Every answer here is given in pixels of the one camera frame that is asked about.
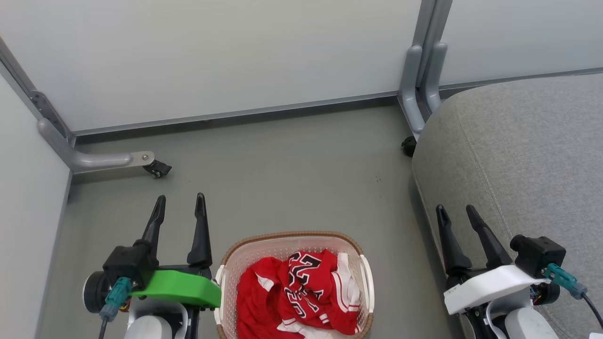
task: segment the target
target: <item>floor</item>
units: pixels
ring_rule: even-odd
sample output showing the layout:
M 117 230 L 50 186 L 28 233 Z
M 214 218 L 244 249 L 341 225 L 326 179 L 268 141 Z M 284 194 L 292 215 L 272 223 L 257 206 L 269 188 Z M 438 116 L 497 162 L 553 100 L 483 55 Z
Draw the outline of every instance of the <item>floor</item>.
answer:
M 334 230 L 363 248 L 373 270 L 376 309 L 370 338 L 460 338 L 443 306 L 444 275 L 400 150 L 410 131 L 387 101 L 262 117 L 200 122 L 171 131 L 80 145 L 91 153 L 153 150 L 174 168 L 154 179 L 140 168 L 78 176 L 69 195 L 42 315 L 41 338 L 95 338 L 98 315 L 81 287 L 114 246 L 138 239 L 156 198 L 167 208 L 157 256 L 184 264 L 197 192 L 207 198 L 214 262 L 237 241 L 287 230 Z M 122 338 L 127 316 L 107 327 Z M 202 339 L 218 338 L 213 315 Z

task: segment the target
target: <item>white partition panel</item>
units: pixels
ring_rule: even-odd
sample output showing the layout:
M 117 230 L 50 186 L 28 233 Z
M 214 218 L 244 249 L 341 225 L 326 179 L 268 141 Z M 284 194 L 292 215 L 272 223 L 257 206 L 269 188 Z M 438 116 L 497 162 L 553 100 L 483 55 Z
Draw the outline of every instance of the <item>white partition panel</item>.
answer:
M 33 339 L 69 169 L 0 71 L 0 338 Z
M 440 84 L 603 67 L 601 0 L 453 0 Z
M 420 0 L 7 0 L 73 131 L 397 91 Z

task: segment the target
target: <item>laundry basket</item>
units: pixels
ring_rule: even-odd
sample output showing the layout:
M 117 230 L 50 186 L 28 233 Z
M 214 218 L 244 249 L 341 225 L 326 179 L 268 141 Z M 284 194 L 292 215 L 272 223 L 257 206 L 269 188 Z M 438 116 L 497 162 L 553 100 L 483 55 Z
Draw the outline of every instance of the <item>laundry basket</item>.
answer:
M 291 254 L 303 250 L 334 255 L 347 253 L 350 271 L 361 290 L 358 327 L 360 331 L 350 338 L 364 338 L 373 324 L 374 285 L 371 268 L 362 249 L 349 236 L 335 232 L 284 232 L 254 236 L 237 242 L 224 256 L 216 272 L 216 281 L 222 289 L 221 307 L 214 312 L 220 339 L 237 339 L 236 287 L 247 268 L 262 258 L 273 256 L 286 260 Z

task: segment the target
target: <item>green plastic part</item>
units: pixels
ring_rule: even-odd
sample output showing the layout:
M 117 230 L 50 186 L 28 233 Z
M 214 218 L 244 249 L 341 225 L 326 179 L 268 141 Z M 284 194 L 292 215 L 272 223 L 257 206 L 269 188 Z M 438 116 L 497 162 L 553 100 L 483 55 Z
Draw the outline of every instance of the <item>green plastic part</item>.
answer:
M 178 271 L 155 271 L 144 291 L 131 296 L 147 296 L 160 300 L 185 303 L 205 308 L 220 307 L 222 291 L 211 280 Z

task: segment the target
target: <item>gray fabric upholstery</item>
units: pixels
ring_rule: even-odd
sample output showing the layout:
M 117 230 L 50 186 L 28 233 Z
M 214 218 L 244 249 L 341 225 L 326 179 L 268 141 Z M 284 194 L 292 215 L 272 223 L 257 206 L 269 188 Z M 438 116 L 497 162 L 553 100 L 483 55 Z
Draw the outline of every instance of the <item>gray fabric upholstery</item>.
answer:
M 443 204 L 473 267 L 485 255 L 465 206 L 473 204 L 507 251 L 518 234 L 567 249 L 563 268 L 603 311 L 603 75 L 494 84 L 450 97 L 418 140 L 412 165 L 440 251 Z M 602 332 L 566 291 L 539 307 L 560 338 Z

